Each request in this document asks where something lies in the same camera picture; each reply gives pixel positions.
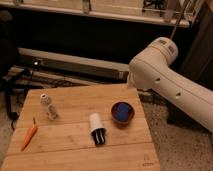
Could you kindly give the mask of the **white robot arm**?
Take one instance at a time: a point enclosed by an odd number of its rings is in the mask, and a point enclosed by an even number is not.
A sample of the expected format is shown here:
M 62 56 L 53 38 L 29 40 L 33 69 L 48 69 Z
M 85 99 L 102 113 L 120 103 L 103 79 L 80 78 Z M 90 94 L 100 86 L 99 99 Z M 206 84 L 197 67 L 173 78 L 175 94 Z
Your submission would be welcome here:
M 177 56 L 171 39 L 156 38 L 130 61 L 127 85 L 154 90 L 213 133 L 213 91 L 170 69 Z

